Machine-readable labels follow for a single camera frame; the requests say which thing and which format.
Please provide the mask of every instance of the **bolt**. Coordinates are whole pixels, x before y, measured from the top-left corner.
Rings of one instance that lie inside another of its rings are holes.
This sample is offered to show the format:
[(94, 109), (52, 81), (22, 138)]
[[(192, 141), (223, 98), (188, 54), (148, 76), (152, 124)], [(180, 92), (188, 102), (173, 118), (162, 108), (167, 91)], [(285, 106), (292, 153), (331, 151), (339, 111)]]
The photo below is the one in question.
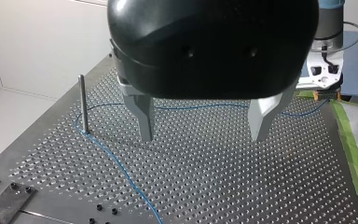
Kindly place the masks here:
[(31, 193), (31, 192), (32, 192), (32, 189), (31, 189), (30, 187), (27, 187), (27, 188), (25, 188), (25, 192)]
[(11, 189), (16, 189), (16, 188), (17, 188), (17, 184), (14, 183), (14, 182), (11, 183), (11, 184), (10, 184), (10, 188), (11, 188)]
[(112, 214), (117, 215), (117, 213), (118, 213), (118, 210), (116, 208), (112, 208)]

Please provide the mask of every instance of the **blue wire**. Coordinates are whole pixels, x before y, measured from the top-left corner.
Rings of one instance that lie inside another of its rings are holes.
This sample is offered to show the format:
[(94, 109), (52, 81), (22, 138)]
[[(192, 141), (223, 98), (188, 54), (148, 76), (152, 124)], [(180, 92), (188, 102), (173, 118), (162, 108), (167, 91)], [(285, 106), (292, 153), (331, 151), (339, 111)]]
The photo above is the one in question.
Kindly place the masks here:
[[(329, 102), (330, 99), (328, 98), (327, 100), (325, 100), (322, 104), (320, 104), (318, 107), (316, 107), (315, 109), (311, 110), (310, 112), (307, 113), (302, 113), (302, 114), (290, 114), (287, 112), (282, 112), (282, 115), (285, 116), (289, 116), (289, 117), (304, 117), (307, 115), (310, 115), (316, 111), (318, 111), (325, 103)], [(91, 110), (94, 109), (96, 107), (101, 107), (101, 106), (109, 106), (109, 105), (124, 105), (122, 103), (111, 103), (111, 104), (102, 104), (102, 105), (95, 105), (90, 107), (87, 110)], [(191, 110), (191, 109), (201, 109), (201, 108), (208, 108), (208, 107), (216, 107), (216, 106), (235, 106), (235, 107), (239, 107), (239, 108), (249, 108), (249, 106), (247, 105), (236, 105), (236, 104), (214, 104), (214, 105), (193, 105), (193, 106), (183, 106), (183, 107), (166, 107), (166, 106), (155, 106), (156, 109), (161, 109), (161, 110)], [(157, 209), (153, 206), (153, 204), (147, 199), (147, 197), (142, 193), (142, 191), (140, 189), (138, 189), (138, 187), (136, 186), (136, 184), (132, 181), (130, 175), (127, 173), (126, 169), (124, 168), (123, 164), (120, 162), (120, 160), (115, 156), (115, 154), (112, 153), (111, 150), (109, 150), (107, 147), (105, 147), (103, 145), (102, 142), (100, 142), (97, 138), (95, 138), (94, 136), (83, 132), (83, 130), (81, 130), (78, 127), (78, 122), (80, 119), (80, 116), (82, 114), (80, 113), (79, 115), (77, 115), (76, 121), (74, 122), (74, 127), (80, 132), (82, 133), (84, 136), (86, 136), (91, 142), (93, 142), (94, 144), (98, 145), (106, 154), (108, 154), (113, 160), (115, 160), (116, 164), (118, 165), (118, 167), (123, 171), (124, 175), (127, 177), (127, 179), (130, 181), (130, 184), (132, 185), (132, 187), (136, 190), (136, 192), (138, 192), (141, 197), (145, 200), (145, 202), (147, 203), (147, 205), (150, 207), (150, 209), (153, 211), (154, 215), (156, 216), (158, 223), (159, 224), (163, 224), (161, 217), (158, 214)]]
[[(98, 107), (101, 105), (96, 105), (94, 107), (91, 107), (88, 110), (91, 110), (92, 108)], [(147, 199), (146, 195), (144, 195), (142, 193), (142, 191), (140, 189), (138, 189), (138, 187), (136, 186), (136, 184), (132, 181), (129, 173), (127, 173), (126, 168), (124, 168), (123, 164), (120, 162), (120, 160), (115, 156), (115, 154), (112, 153), (112, 151), (110, 151), (107, 147), (105, 147), (100, 141), (98, 141), (97, 138), (95, 138), (94, 136), (83, 132), (83, 130), (79, 129), (79, 127), (77, 126), (80, 115), (77, 116), (76, 118), (76, 123), (75, 123), (75, 128), (81, 132), (84, 136), (86, 136), (89, 140), (91, 140), (91, 142), (93, 142), (94, 144), (98, 145), (106, 154), (108, 154), (113, 160), (115, 160), (116, 164), (118, 165), (118, 167), (123, 171), (124, 175), (127, 177), (127, 179), (130, 181), (130, 184), (132, 185), (132, 187), (135, 189), (136, 192), (138, 192), (141, 197), (145, 200), (145, 202), (147, 203), (147, 205), (150, 207), (150, 209), (153, 211), (154, 215), (156, 216), (158, 223), (159, 224), (163, 224), (161, 217), (158, 214), (157, 209), (153, 206), (153, 204)]]
[(281, 112), (282, 115), (285, 116), (289, 116), (289, 117), (305, 117), (308, 116), (310, 114), (315, 113), (316, 111), (318, 111), (322, 106), (324, 106), (327, 102), (330, 102), (330, 98), (327, 98), (322, 104), (318, 105), (316, 108), (314, 108), (313, 110), (311, 110), (310, 112), (306, 112), (306, 113), (302, 113), (302, 114), (290, 114), (287, 112)]

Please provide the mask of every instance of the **metal pin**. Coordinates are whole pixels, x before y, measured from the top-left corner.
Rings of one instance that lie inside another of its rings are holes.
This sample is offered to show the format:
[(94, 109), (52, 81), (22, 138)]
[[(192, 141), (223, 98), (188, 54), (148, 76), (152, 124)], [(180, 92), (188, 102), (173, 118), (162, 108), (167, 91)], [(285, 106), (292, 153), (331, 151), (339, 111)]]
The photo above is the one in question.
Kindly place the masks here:
[(84, 76), (79, 76), (79, 87), (80, 87), (80, 103), (83, 118), (83, 132), (90, 133), (89, 130), (89, 118), (87, 114), (87, 102), (86, 102), (86, 85), (84, 82)]

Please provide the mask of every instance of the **perforated breadboard table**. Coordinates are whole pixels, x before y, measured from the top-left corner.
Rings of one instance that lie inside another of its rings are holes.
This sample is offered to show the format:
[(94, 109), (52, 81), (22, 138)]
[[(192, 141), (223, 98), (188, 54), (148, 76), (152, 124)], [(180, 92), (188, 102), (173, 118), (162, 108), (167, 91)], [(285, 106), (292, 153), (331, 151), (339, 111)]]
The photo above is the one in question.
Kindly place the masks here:
[[(112, 67), (106, 58), (86, 76), (89, 107), (122, 102)], [(285, 111), (317, 105), (296, 98)], [(164, 223), (358, 223), (358, 197), (329, 105), (306, 117), (278, 116), (258, 143), (251, 142), (246, 112), (156, 110), (149, 143), (123, 105), (91, 110), (89, 124)], [(75, 86), (0, 155), (0, 192), (11, 181), (38, 190), (14, 223), (157, 223), (114, 161), (73, 127), (79, 113)]]

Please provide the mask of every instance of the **floor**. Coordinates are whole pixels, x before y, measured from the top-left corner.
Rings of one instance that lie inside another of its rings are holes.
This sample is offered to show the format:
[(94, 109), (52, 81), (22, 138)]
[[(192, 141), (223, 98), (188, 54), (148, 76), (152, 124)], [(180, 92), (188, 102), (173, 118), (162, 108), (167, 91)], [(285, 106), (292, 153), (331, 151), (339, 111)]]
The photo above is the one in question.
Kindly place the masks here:
[(54, 104), (0, 88), (0, 153)]

